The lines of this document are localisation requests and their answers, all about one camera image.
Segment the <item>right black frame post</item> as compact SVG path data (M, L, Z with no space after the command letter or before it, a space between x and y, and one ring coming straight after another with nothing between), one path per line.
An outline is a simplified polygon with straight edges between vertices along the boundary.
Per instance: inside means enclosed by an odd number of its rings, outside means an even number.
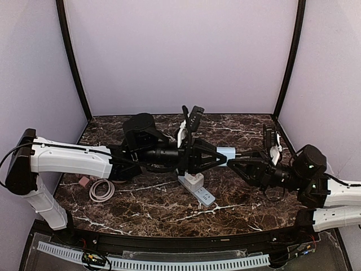
M285 97L288 91L288 86L293 72L294 63L296 61L298 45L301 39L305 9L306 9L306 0L299 0L297 5L296 19L294 24L293 36L290 44L288 60L285 66L285 72L281 83L278 99L276 101L275 109L272 114L276 120L279 118L281 110L283 108L283 104L285 101Z

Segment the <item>white cube socket adapter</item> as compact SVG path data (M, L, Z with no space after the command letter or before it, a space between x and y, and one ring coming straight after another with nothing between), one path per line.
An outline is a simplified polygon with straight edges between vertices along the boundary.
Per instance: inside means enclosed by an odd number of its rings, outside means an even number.
M183 184L190 192L196 192L204 185L204 175L201 173L186 173L184 175Z

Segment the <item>small pink cube adapter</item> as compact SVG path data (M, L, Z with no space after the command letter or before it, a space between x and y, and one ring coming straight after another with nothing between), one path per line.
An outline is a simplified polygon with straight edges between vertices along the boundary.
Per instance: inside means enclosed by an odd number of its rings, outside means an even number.
M79 185L81 185L82 187L86 187L89 183L90 183L90 179L83 176L80 180L79 180Z

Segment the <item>black frame post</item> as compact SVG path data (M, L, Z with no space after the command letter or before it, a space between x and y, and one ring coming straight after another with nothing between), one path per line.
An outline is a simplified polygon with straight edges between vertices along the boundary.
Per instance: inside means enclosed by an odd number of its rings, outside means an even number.
M73 82L76 87L76 92L77 92L78 98L80 100L80 104L81 104L83 113L85 115L87 122L89 122L92 120L93 116L91 113L89 103L86 98L86 93L83 88L80 72L78 70L77 61L76 61L76 57L75 57L73 46L72 46L71 34L69 31L68 20L67 20L67 15L66 15L66 10L65 10L65 1L64 0L56 0L55 3L56 3L56 9L57 9L57 14L58 14L58 19L59 19L61 35L63 38L63 44L64 44L64 48L65 48L65 53L67 55L68 64L69 64L69 67L71 70Z
M285 97L288 91L288 86L293 72L294 63L296 61L298 45L301 39L305 9L306 9L306 0L299 0L297 5L296 19L294 24L293 36L290 44L288 60L285 66L285 72L281 83L278 99L276 101L275 109L272 114L276 120L279 118L281 110L283 108L283 104L285 101Z

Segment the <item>blue power strip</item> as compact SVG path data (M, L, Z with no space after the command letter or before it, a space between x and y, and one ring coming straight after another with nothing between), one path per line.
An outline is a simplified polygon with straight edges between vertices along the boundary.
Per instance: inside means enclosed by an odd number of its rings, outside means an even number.
M184 176L178 176L178 181L183 184ZM215 197L203 186L196 192L190 192L204 207L210 207L215 202Z

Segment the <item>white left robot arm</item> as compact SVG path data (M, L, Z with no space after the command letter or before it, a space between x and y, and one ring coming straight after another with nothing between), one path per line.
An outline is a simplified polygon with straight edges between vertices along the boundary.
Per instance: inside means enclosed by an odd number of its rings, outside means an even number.
M5 155L9 166L3 186L24 198L54 231L73 226L72 216L54 199L41 179L41 173L70 173L125 182L142 174L177 172L180 176L198 174L227 162L217 148L193 137L200 125L201 112L184 111L177 140L156 128L149 113L139 113L122 126L120 145L81 146L49 141L27 129L17 146Z

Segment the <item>left black frame post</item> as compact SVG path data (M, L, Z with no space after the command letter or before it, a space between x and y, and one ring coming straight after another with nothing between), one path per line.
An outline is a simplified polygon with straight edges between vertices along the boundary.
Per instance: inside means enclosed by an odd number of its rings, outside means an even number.
M66 10L65 10L65 1L64 0L56 0L55 3L56 3L56 9L57 9L57 14L58 14L58 19L59 19L61 35L63 38L63 44L64 44L64 48L65 48L65 53L67 55L68 64L69 64L69 67L71 70L73 82L76 87L76 92L77 92L78 98L80 100L80 104L81 104L83 113L85 115L87 122L89 122L92 120L93 116L91 113L89 103L86 98L86 93L83 88L80 72L78 70L77 61L76 61L76 57L75 57L73 46L72 46L71 34L69 31L68 20L67 20L67 15L66 15Z

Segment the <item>small green circuit board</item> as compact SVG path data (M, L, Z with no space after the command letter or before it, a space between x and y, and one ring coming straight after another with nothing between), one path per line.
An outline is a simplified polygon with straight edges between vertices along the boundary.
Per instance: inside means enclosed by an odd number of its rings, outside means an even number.
M85 264L90 264L90 265L99 265L99 266L105 266L105 264L107 263L107 260L104 257L101 257L97 254L93 254L93 253L83 253L82 255L82 262Z

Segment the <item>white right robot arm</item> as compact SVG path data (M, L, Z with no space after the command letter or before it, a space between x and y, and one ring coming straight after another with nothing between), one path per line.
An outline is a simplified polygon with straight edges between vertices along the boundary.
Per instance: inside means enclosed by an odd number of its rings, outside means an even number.
M313 145L301 148L287 165L264 151L251 151L228 160L227 166L263 193L275 187L297 192L304 207L297 212L298 228L320 232L360 224L360 182L328 174L326 156Z

